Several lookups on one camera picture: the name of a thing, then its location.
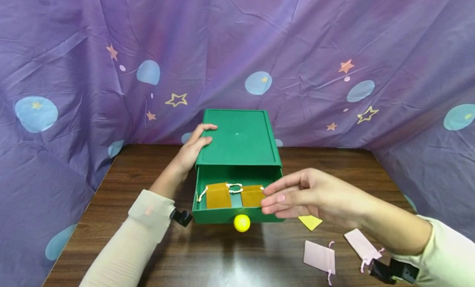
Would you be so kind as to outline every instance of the sleeve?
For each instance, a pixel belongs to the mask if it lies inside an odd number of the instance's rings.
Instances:
[[[137,286],[170,225],[174,203],[143,190],[129,210],[129,217],[99,253],[79,286]]]
[[[475,243],[436,219],[419,216],[432,224],[424,252],[418,256],[393,255],[419,268],[420,287],[467,287],[475,284]]]

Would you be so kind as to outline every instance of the purple fabric backdrop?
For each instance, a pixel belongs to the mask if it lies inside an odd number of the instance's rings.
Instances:
[[[122,145],[204,108],[369,149],[474,239],[473,1],[0,0],[1,285],[40,286]]]

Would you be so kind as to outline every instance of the right hand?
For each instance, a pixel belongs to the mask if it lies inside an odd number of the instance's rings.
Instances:
[[[286,175],[263,191],[262,212],[278,218],[313,215],[350,228],[362,225],[375,197],[317,169]]]

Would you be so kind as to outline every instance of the wooden table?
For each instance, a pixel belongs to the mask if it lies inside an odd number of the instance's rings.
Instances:
[[[143,189],[178,152],[179,146],[126,146],[116,157],[74,234],[51,271],[45,287],[78,286],[100,250],[127,218]],[[279,149],[284,174],[314,167],[412,212],[409,203],[371,153],[344,149]],[[193,172],[176,197],[179,209],[191,211]],[[140,286],[328,286],[326,274],[303,263],[305,240],[327,246],[335,241],[333,286],[386,286],[360,274],[360,262],[346,242],[345,229],[323,222],[313,232],[298,219],[251,224],[238,233],[232,224],[187,228],[172,222],[154,252]],[[381,244],[369,239],[377,249]],[[388,261],[387,254],[383,261]]]

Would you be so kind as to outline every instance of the blue circle print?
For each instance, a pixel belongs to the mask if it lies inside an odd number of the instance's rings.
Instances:
[[[265,71],[258,71],[247,77],[244,86],[253,95],[262,95],[272,85],[272,77]]]
[[[181,136],[181,143],[182,144],[186,143],[190,139],[190,136],[191,136],[191,132],[187,132],[183,136]]]
[[[15,104],[15,114],[21,125],[31,133],[38,133],[52,127],[58,119],[58,109],[49,99],[29,96]]]
[[[369,96],[373,92],[374,87],[375,85],[373,81],[362,81],[351,88],[350,92],[348,92],[348,95],[346,96],[346,100],[348,100],[350,103],[360,101]]]
[[[109,152],[109,157],[113,158],[115,157],[120,150],[122,149],[122,146],[124,146],[124,140],[121,141],[114,141],[110,146],[107,151]]]
[[[60,253],[62,252],[69,238],[73,234],[76,225],[77,224],[73,224],[69,226],[68,228],[51,238],[45,250],[45,256],[48,260],[55,261],[56,259],[58,259]]]
[[[153,60],[146,60],[137,69],[137,80],[157,85],[160,80],[160,66]]]
[[[407,202],[409,203],[409,205],[411,205],[412,208],[417,212],[416,205],[415,205],[415,203],[409,198],[409,196],[407,196],[406,194],[403,194],[403,196],[406,198],[406,200],[407,200]]]
[[[475,105],[459,105],[448,111],[444,119],[444,127],[448,130],[461,130],[475,119]]]

